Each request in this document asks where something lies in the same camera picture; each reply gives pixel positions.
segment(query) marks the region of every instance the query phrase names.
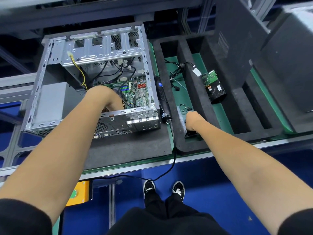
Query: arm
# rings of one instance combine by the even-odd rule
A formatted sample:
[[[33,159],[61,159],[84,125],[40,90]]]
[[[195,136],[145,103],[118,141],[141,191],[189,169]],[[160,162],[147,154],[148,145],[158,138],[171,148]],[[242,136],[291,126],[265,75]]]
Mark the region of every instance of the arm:
[[[88,90],[83,100],[7,179],[0,198],[29,203],[48,214],[54,224],[83,171],[104,107],[121,110],[122,99],[105,86]]]
[[[195,111],[188,112],[186,127],[202,136],[223,172],[272,235],[293,213],[313,208],[313,189],[268,154],[214,127]]]

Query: black sleeve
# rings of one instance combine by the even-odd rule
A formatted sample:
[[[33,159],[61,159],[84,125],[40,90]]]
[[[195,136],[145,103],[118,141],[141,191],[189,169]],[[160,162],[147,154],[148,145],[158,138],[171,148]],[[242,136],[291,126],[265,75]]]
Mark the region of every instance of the black sleeve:
[[[280,226],[278,235],[313,234],[313,209],[292,214]]]
[[[25,202],[0,199],[1,235],[51,235],[49,216]]]

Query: green button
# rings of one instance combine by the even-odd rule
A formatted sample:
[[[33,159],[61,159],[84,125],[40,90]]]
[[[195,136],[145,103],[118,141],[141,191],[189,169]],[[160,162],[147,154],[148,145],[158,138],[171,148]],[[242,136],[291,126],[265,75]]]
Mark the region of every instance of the green button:
[[[70,199],[74,199],[76,197],[76,195],[77,195],[77,191],[73,190]]]

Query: right arm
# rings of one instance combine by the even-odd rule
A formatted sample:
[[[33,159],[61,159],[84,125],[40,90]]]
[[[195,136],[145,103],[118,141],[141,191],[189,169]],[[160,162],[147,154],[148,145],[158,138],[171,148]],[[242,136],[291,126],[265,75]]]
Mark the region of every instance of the right arm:
[[[313,189],[270,155],[216,128],[195,111],[188,112],[186,127],[205,140],[223,172],[272,235],[293,213],[313,208]]]

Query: yellow wire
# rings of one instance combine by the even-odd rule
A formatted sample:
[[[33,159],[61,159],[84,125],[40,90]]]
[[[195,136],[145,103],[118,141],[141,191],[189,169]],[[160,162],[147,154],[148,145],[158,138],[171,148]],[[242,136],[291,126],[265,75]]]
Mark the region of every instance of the yellow wire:
[[[85,78],[85,75],[84,75],[83,71],[79,68],[79,66],[77,66],[77,64],[75,63],[75,60],[74,60],[74,58],[73,58],[72,55],[70,55],[70,58],[71,58],[71,60],[72,60],[72,63],[78,68],[78,70],[80,70],[81,74],[82,74],[83,77],[84,77],[84,81],[83,81],[83,83],[80,84],[80,85],[81,85],[81,86],[84,86],[84,87],[86,88],[86,90],[88,90],[88,89],[87,89],[87,85],[85,84],[86,78]]]

